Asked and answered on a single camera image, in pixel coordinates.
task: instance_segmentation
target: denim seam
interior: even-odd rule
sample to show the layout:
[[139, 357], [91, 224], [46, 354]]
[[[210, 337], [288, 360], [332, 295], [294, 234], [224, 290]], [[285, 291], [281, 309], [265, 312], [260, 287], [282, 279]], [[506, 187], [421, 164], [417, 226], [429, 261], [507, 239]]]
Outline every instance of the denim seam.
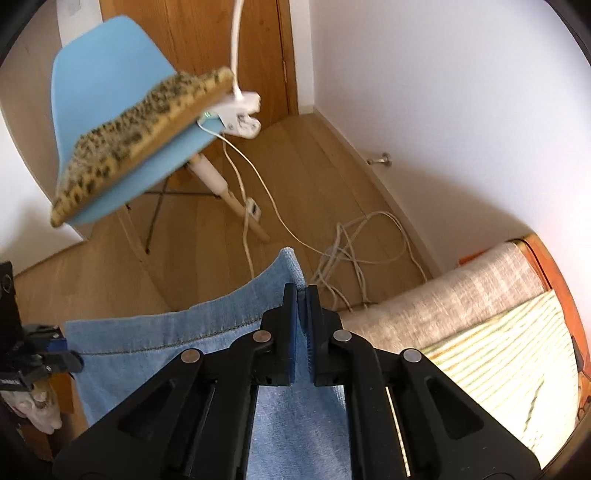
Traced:
[[197, 342], [198, 340], [205, 340], [206, 338], [215, 337], [216, 335], [221, 335], [226, 332], [232, 332], [233, 330], [238, 330], [239, 328], [252, 325], [261, 319], [262, 319], [262, 317], [257, 317], [257, 318], [251, 319], [251, 320], [247, 320], [244, 323], [241, 323], [240, 325], [236, 325], [236, 326], [233, 326], [233, 327], [230, 327], [227, 329], [223, 329], [223, 330], [218, 330], [217, 332], [213, 332], [213, 333], [207, 333], [204, 335], [196, 336], [196, 337], [191, 338], [189, 340], [181, 340], [181, 341], [169, 343], [166, 345], [138, 348], [136, 350], [122, 350], [122, 351], [116, 351], [116, 352], [99, 352], [99, 353], [77, 352], [77, 353], [79, 355], [84, 355], [84, 356], [99, 356], [99, 355], [124, 355], [126, 353], [140, 353], [140, 352], [150, 352], [150, 351], [154, 351], [154, 350], [164, 350], [165, 348], [186, 345], [187, 343]]

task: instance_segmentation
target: blue chair seat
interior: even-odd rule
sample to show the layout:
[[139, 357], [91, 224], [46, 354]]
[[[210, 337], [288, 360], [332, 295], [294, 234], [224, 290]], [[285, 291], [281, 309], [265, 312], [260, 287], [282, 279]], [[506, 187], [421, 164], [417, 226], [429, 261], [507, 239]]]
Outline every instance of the blue chair seat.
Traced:
[[[113, 18], [65, 46], [54, 61], [51, 78], [59, 177], [81, 135], [113, 120], [174, 73], [154, 42], [128, 17]], [[204, 126], [214, 132], [223, 129], [217, 118], [207, 120]], [[94, 222], [117, 210], [180, 168], [214, 139], [192, 125], [98, 196], [69, 223]]]

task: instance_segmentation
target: power cord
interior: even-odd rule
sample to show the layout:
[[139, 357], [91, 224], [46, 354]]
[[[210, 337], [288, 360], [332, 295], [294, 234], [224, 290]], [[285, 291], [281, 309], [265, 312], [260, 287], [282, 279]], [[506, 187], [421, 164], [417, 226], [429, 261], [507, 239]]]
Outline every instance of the power cord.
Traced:
[[[259, 181], [261, 182], [263, 188], [265, 189], [265, 191], [269, 197], [269, 200], [271, 201], [271, 204], [273, 206], [273, 210], [275, 211], [277, 218], [279, 219], [279, 221], [281, 222], [281, 224], [283, 225], [285, 230], [297, 242], [302, 244], [304, 247], [309, 248], [310, 250], [320, 254], [319, 265], [318, 265], [318, 268], [316, 268], [316, 271], [314, 272], [314, 274], [311, 278], [311, 282], [312, 283], [318, 282], [323, 287], [328, 289], [328, 291], [333, 296], [333, 307], [332, 307], [333, 310], [336, 309], [339, 298], [344, 302], [347, 309], [349, 309], [350, 311], [353, 310], [350, 303], [348, 302], [347, 298], [345, 297], [345, 295], [341, 291], [339, 291], [338, 288], [336, 288], [335, 286], [333, 286], [329, 283], [329, 280], [330, 280], [332, 274], [334, 273], [336, 266], [338, 265], [338, 263], [341, 260], [349, 261], [353, 264], [353, 268], [355, 269], [355, 275], [356, 275], [357, 281], [359, 283], [359, 289], [361, 290], [363, 305], [365, 306], [365, 308], [367, 308], [367, 306], [369, 304], [371, 304], [371, 301], [369, 300], [368, 294], [367, 294], [367, 284], [366, 284], [366, 280], [365, 280], [365, 275], [363, 274], [363, 270], [361, 269], [361, 266], [359, 264], [379, 265], [379, 264], [392, 263], [392, 262], [398, 260], [399, 258], [401, 258], [404, 255], [405, 251], [408, 251], [411, 261], [419, 270], [421, 276], [423, 277], [423, 280], [425, 282], [427, 281], [427, 275], [425, 274], [422, 266], [416, 260], [414, 254], [413, 254], [413, 251], [410, 247], [410, 241], [408, 239], [408, 235], [406, 233], [406, 230], [404, 229], [404, 227], [402, 226], [402, 224], [400, 223], [398, 218], [394, 214], [392, 214], [391, 212], [379, 210], [376, 212], [371, 212], [367, 215], [363, 215], [363, 216], [356, 218], [355, 220], [352, 220], [348, 223], [338, 223], [336, 225], [335, 241], [333, 242], [332, 246], [328, 247], [324, 252], [320, 251], [317, 248], [314, 248], [314, 247], [308, 245], [307, 243], [303, 242], [302, 240], [300, 240], [283, 221], [283, 218], [281, 217], [281, 214], [279, 213], [279, 210], [277, 208], [277, 204], [275, 203], [275, 199], [273, 198], [273, 195], [269, 191], [269, 188], [267, 188], [267, 185], [265, 184], [265, 181], [261, 177], [261, 174], [256, 169], [254, 164], [250, 161], [250, 159], [244, 153], [242, 153], [242, 151], [239, 150], [232, 142], [230, 142], [227, 138], [225, 138], [223, 135], [219, 135], [218, 133], [205, 128], [201, 124], [200, 121], [197, 122], [197, 125], [204, 132], [206, 132], [210, 135], [213, 135], [214, 137], [222, 140], [224, 155], [226, 156], [226, 159], [230, 162], [230, 165], [232, 166], [234, 172], [236, 173], [236, 177], [238, 178], [238, 183], [239, 183], [240, 189], [241, 189], [242, 200], [243, 200], [245, 206], [246, 206], [246, 190], [244, 188], [244, 183], [242, 181], [242, 177], [240, 175], [240, 172], [238, 171], [238, 168], [236, 167], [236, 165], [234, 164], [234, 162], [230, 158], [230, 155], [228, 154], [228, 150], [226, 148], [226, 145], [230, 145], [251, 166], [251, 168], [255, 172], [256, 176], [258, 177]], [[386, 216], [387, 218], [391, 219], [394, 222], [394, 224], [396, 225], [396, 227], [400, 230], [403, 241], [404, 241], [403, 246], [402, 246], [402, 250], [400, 251], [400, 253], [398, 253], [398, 255], [396, 255], [395, 257], [392, 257], [392, 258], [388, 258], [387, 260], [377, 260], [377, 261], [359, 260], [355, 256], [355, 250], [353, 249], [353, 242], [355, 241], [355, 239], [357, 238], [357, 236], [359, 235], [359, 233], [361, 232], [363, 227], [369, 222], [369, 220], [371, 220], [373, 217], [378, 216], [378, 215], [383, 215], [383, 216]], [[242, 243], [244, 245], [246, 259], [248, 260], [248, 266], [251, 271], [251, 277], [254, 278], [254, 268], [252, 266], [252, 259], [251, 259], [250, 251], [248, 248], [248, 241], [246, 238], [246, 235], [248, 233], [249, 216], [250, 216], [250, 213], [247, 210], [245, 217], [244, 217], [244, 229], [242, 232]], [[353, 234], [349, 235], [348, 229], [352, 228], [356, 224], [359, 224], [358, 227], [355, 229]], [[345, 239], [344, 246], [341, 246], [342, 237], [344, 237], [344, 239]]]

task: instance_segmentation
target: wooden door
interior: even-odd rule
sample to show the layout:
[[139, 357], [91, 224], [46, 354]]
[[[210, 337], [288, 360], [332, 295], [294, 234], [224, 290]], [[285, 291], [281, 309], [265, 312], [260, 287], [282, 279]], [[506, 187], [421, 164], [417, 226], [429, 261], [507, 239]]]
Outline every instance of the wooden door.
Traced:
[[[233, 5], [233, 0], [100, 0], [103, 19], [127, 15], [177, 70], [196, 74], [230, 66]], [[283, 48], [278, 2], [246, 0], [238, 79], [242, 90], [261, 95], [256, 117], [263, 128], [288, 115]]]

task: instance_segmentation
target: metal pin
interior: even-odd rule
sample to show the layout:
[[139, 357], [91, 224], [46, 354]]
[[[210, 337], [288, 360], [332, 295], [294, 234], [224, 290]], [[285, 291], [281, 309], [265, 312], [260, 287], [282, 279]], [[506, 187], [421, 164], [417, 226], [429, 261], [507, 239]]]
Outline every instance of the metal pin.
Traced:
[[194, 348], [188, 348], [183, 353], [181, 353], [181, 360], [186, 364], [193, 364], [197, 362], [201, 358], [201, 354], [199, 350]]
[[271, 337], [271, 332], [267, 332], [266, 330], [257, 330], [252, 334], [252, 338], [256, 343], [266, 343], [271, 340]]
[[409, 348], [408, 350], [405, 350], [402, 356], [407, 362], [411, 362], [412, 364], [420, 362], [421, 358], [423, 358], [421, 352], [415, 350], [414, 348]]
[[392, 165], [392, 158], [390, 157], [390, 154], [387, 152], [382, 153], [382, 156], [379, 158], [368, 158], [366, 160], [368, 165], [375, 165], [377, 163], [381, 163], [382, 165], [384, 165], [385, 167], [389, 167], [390, 165]]
[[351, 332], [348, 330], [335, 330], [333, 338], [337, 342], [348, 342], [353, 338], [353, 335], [351, 335]]
[[12, 278], [8, 274], [5, 274], [2, 278], [2, 289], [6, 293], [10, 293], [10, 291], [12, 290]]

